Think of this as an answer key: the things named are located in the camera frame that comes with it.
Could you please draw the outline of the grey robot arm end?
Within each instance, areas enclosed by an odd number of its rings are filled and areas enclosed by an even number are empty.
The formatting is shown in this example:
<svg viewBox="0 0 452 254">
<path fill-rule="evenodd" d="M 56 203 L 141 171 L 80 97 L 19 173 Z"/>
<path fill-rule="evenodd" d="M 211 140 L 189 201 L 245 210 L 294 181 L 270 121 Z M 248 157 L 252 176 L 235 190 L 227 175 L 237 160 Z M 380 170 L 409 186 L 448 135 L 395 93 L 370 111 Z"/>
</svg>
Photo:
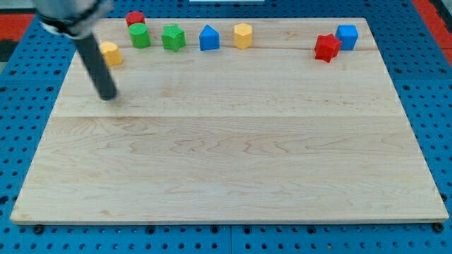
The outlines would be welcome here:
<svg viewBox="0 0 452 254">
<path fill-rule="evenodd" d="M 32 0 L 42 27 L 55 35 L 79 40 L 113 8 L 112 0 Z"/>
</svg>

